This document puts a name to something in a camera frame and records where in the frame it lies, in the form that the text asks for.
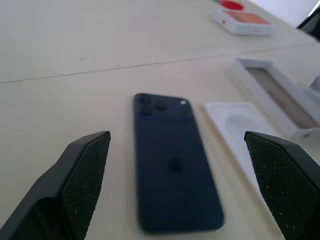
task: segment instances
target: smartphone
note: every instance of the smartphone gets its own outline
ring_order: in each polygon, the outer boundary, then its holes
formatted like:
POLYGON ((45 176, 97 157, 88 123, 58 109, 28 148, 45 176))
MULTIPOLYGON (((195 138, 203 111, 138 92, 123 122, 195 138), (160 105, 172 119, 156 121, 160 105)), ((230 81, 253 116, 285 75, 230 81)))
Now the smartphone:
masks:
POLYGON ((216 230, 224 214, 191 104, 134 97, 137 215, 149 233, 216 230))

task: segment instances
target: white wall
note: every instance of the white wall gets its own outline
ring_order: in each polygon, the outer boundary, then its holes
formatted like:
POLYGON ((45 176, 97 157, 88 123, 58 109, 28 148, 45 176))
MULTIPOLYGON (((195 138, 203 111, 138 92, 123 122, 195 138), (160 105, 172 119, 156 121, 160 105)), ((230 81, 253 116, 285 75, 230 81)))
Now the white wall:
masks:
POLYGON ((319 0, 250 0, 261 8, 298 27, 315 7, 319 0))

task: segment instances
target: blue smartphone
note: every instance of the blue smartphone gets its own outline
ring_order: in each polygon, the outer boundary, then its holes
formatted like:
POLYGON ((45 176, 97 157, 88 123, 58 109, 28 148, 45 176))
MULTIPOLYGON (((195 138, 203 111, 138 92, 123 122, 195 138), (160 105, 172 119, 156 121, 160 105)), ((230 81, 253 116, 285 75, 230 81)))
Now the blue smartphone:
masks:
POLYGON ((134 97, 137 210, 149 233, 216 230, 224 214, 191 104, 134 97))

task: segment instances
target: cardboard insert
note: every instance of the cardboard insert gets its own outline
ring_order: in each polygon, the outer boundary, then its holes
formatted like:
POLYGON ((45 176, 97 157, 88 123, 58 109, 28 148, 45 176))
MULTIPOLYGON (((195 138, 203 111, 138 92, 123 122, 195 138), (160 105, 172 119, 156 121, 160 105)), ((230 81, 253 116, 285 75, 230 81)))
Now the cardboard insert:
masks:
POLYGON ((246 70, 253 75, 259 85, 297 126, 301 129, 320 127, 317 121, 315 121, 264 68, 246 67, 246 70))

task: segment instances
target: table surface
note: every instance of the table surface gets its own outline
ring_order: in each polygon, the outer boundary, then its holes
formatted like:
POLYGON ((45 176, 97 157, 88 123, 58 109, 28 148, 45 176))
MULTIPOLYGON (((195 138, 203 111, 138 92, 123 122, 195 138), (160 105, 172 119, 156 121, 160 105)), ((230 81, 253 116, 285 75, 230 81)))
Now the table surface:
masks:
MULTIPOLYGON (((0 226, 70 142, 110 131, 101 194, 86 239, 284 239, 203 106, 255 104, 235 84, 235 58, 273 61, 302 86, 319 73, 320 47, 259 8, 279 26, 276 34, 231 36, 208 17, 216 7, 206 0, 0 3, 0 29, 6 33, 0 38, 0 226), (220 230, 156 236, 139 228, 133 97, 140 92, 192 103, 225 213, 220 230)), ((318 137, 296 142, 320 164, 318 137)))
POLYGON ((213 0, 0 1, 0 82, 265 51, 315 40, 277 25, 273 36, 231 36, 213 0))

